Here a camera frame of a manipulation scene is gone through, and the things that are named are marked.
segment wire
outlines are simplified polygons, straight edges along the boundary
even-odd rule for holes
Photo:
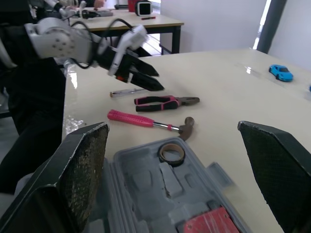
[[[89,29],[89,27],[83,23],[82,21],[77,21],[77,22],[74,22],[71,26],[74,27],[75,25],[82,25],[83,27],[85,27],[85,29],[87,30],[87,33],[89,35],[89,39],[91,40],[92,42],[92,51],[94,52],[95,51],[95,43],[94,43],[94,40],[93,40],[93,36],[92,36],[92,33],[91,33],[91,30]],[[93,59],[94,55],[92,56],[92,59],[90,61],[90,63],[85,67],[85,66],[82,66],[77,60],[73,59],[73,62],[78,66],[80,67],[81,69],[87,69],[89,68],[93,63],[94,63],[94,59]]]
[[[106,37],[108,37],[109,32],[111,31],[111,27],[112,27],[116,22],[124,23],[130,30],[132,30],[132,28],[133,28],[133,26],[132,26],[131,24],[129,24],[128,22],[126,22],[125,20],[123,20],[123,19],[121,19],[121,18],[117,18],[117,19],[113,20],[113,21],[109,24],[107,30],[105,30],[104,32],[102,32],[101,39],[99,40],[97,46],[95,47],[95,50],[94,50],[95,52],[94,52],[94,54],[93,54],[93,56],[92,56],[92,58],[91,58],[91,61],[90,61],[91,63],[94,62],[94,59],[95,59],[95,56],[96,56],[96,51],[98,51],[98,49],[99,49],[99,47],[100,47],[100,44],[102,43],[102,41],[103,41]]]
[[[74,14],[74,15],[71,15],[71,16],[69,16],[69,17],[67,17],[67,18],[64,18],[63,21],[68,20],[68,22],[69,22],[69,19],[70,19],[71,17],[74,17],[74,16],[77,16],[77,14]]]
[[[71,25],[72,27],[74,27],[74,26],[77,25],[77,24],[82,25],[82,26],[87,30],[88,35],[89,35],[89,37],[90,37],[90,40],[91,40],[91,42],[92,42],[92,52],[93,52],[93,55],[91,56],[91,59],[90,59],[90,61],[89,61],[89,64],[88,64],[86,67],[80,65],[79,62],[78,62],[77,60],[75,60],[75,59],[72,58],[73,62],[74,62],[78,67],[80,67],[81,69],[87,69],[87,68],[89,68],[89,67],[94,63],[94,61],[95,61],[95,56],[96,56],[96,53],[97,53],[97,51],[98,51],[98,49],[99,49],[100,44],[101,44],[102,41],[108,36],[109,32],[111,31],[111,27],[112,27],[116,22],[124,23],[127,27],[129,27],[130,30],[133,28],[133,26],[132,26],[131,24],[129,24],[128,22],[126,22],[125,20],[123,20],[123,19],[121,19],[121,18],[117,18],[117,19],[113,20],[113,21],[109,24],[107,30],[105,30],[105,31],[102,33],[101,39],[99,40],[99,42],[98,42],[97,45],[95,44],[95,42],[94,42],[94,40],[93,40],[93,36],[92,36],[92,33],[91,33],[89,27],[88,27],[85,23],[83,23],[82,21],[77,21],[77,22],[74,22],[74,23]]]

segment blue toy car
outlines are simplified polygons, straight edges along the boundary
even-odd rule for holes
[[[271,65],[269,72],[272,73],[277,80],[290,82],[293,80],[293,74],[285,67],[280,65]]]

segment gray plastic case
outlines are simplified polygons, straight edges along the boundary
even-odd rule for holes
[[[182,165],[172,168],[159,161],[158,150],[167,143],[184,149]],[[241,233],[250,233],[221,193],[231,183],[217,163],[204,168],[178,137],[119,151],[112,162],[104,162],[85,233],[182,233],[178,229],[185,221],[220,206]]]

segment hammer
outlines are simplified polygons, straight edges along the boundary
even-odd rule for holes
[[[109,120],[117,120],[117,121],[129,123],[132,125],[139,125],[139,126],[144,126],[144,127],[156,126],[159,128],[167,129],[169,131],[175,131],[180,134],[179,137],[183,139],[184,141],[186,141],[191,136],[193,125],[194,125],[194,119],[190,116],[185,119],[185,124],[179,127],[176,127],[173,125],[162,124],[159,122],[155,122],[154,120],[149,119],[144,116],[123,113],[123,112],[119,112],[116,110],[110,110],[107,117]]]

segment white tabletop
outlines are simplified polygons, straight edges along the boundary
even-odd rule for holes
[[[132,26],[137,26],[139,24],[144,25],[145,28],[154,28],[154,27],[170,27],[170,26],[181,26],[184,25],[183,22],[172,19],[159,14],[152,14],[155,16],[155,19],[141,20],[142,17],[138,17],[135,13],[128,12],[128,10],[112,10],[113,16],[111,17],[96,17],[90,19],[70,19],[70,23],[73,23],[77,20],[83,21],[91,29],[91,31],[103,31],[106,30],[109,24],[116,18],[124,19],[126,22]],[[127,29],[127,27],[120,22],[117,22],[112,30]]]
[[[255,233],[283,232],[255,182],[237,130],[240,120],[273,126],[290,132],[311,151],[311,131],[307,130],[311,127],[310,102],[297,90],[273,83],[268,73],[269,65],[280,61],[252,50],[183,53],[143,60],[157,69],[165,91],[110,98],[110,91],[134,86],[108,77],[101,68],[81,70],[72,66],[67,77],[64,134],[108,121],[110,133],[105,156],[112,159],[119,150],[177,134],[109,121],[106,115],[110,109],[136,114],[134,98],[198,96],[201,102],[197,105],[142,115],[174,125],[193,117],[195,129],[187,143],[205,166],[218,162],[235,182],[236,186],[225,190],[225,195],[247,225]],[[252,72],[249,74],[244,66],[252,67]],[[289,68],[297,82],[300,75],[310,75],[297,67]]]

